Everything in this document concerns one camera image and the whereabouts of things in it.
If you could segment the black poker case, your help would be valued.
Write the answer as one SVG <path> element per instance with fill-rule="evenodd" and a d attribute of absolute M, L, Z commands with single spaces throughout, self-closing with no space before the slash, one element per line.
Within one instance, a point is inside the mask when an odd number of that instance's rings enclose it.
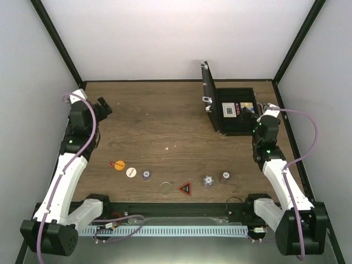
<path fill-rule="evenodd" d="M 203 85 L 202 101 L 216 132 L 227 136 L 250 136 L 250 122 L 241 118 L 243 108 L 259 114 L 251 87 L 217 88 L 206 61 L 200 63 Z"/>

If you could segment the red black chip stack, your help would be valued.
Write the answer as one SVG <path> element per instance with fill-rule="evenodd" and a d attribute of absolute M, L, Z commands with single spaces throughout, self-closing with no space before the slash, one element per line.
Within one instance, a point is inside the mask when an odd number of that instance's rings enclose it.
<path fill-rule="evenodd" d="M 219 182 L 221 184 L 226 184 L 230 180 L 230 173 L 229 172 L 223 172 L 219 178 Z"/>

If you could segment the purple chip stack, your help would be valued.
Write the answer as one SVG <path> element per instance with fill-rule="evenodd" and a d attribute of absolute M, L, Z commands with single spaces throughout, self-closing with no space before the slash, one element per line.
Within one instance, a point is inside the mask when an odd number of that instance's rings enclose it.
<path fill-rule="evenodd" d="M 151 178 L 151 175 L 152 175 L 152 173 L 151 173 L 150 170 L 144 170 L 144 171 L 142 172 L 142 178 L 145 179 L 145 180 L 150 179 L 150 178 Z"/>

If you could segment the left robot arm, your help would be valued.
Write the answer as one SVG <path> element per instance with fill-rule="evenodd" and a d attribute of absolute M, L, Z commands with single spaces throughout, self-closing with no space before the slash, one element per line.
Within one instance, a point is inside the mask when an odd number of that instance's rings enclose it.
<path fill-rule="evenodd" d="M 70 256 L 80 232 L 96 219 L 106 222 L 112 217 L 107 195 L 90 194 L 77 209 L 70 210 L 78 181 L 100 142 L 98 124 L 112 109 L 103 97 L 92 104 L 82 89 L 63 98 L 71 109 L 53 179 L 33 218 L 20 227 L 29 249 L 39 258 L 43 254 Z"/>

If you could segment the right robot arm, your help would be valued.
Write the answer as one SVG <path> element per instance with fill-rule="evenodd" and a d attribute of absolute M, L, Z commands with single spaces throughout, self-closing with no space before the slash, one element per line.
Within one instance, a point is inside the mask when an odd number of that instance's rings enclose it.
<path fill-rule="evenodd" d="M 263 115 L 243 108 L 241 118 L 252 129 L 253 159 L 271 183 L 279 205 L 271 198 L 258 197 L 244 208 L 245 217 L 256 222 L 262 218 L 274 231 L 279 252 L 303 260 L 320 255 L 325 249 L 328 217 L 303 194 L 294 180 L 283 152 L 277 146 L 281 109 L 269 104 Z"/>

